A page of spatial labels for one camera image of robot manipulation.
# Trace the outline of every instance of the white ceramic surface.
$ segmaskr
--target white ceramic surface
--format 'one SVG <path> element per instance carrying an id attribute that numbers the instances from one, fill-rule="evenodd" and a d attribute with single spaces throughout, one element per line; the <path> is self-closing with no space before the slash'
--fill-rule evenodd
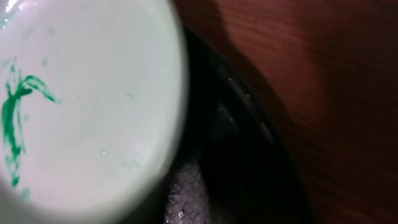
<path id="1" fill-rule="evenodd" d="M 0 9 L 0 222 L 117 221 L 163 178 L 180 137 L 186 74 L 169 2 Z"/>

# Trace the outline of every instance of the wooden table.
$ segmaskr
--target wooden table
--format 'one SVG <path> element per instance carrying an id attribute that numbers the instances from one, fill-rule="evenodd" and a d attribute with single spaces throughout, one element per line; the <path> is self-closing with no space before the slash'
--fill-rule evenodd
<path id="1" fill-rule="evenodd" d="M 273 115 L 318 223 L 398 223 L 398 1 L 175 3 Z"/>

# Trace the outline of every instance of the black plate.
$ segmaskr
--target black plate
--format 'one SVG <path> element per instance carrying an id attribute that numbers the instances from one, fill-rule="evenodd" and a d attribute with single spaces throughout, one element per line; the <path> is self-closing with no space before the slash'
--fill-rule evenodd
<path id="1" fill-rule="evenodd" d="M 313 223 L 303 187 L 260 102 L 185 30 L 190 106 L 164 223 Z"/>

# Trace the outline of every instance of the wood grain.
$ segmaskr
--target wood grain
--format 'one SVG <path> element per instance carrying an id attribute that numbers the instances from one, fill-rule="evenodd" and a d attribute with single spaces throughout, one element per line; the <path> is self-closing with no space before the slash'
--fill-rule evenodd
<path id="1" fill-rule="evenodd" d="M 398 1 L 175 4 L 271 112 L 318 223 L 398 223 Z"/>

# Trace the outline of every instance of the white bowl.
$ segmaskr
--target white bowl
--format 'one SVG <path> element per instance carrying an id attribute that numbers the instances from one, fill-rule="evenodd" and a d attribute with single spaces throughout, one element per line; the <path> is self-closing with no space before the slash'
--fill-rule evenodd
<path id="1" fill-rule="evenodd" d="M 187 74 L 166 0 L 0 1 L 1 223 L 114 223 L 164 177 Z"/>

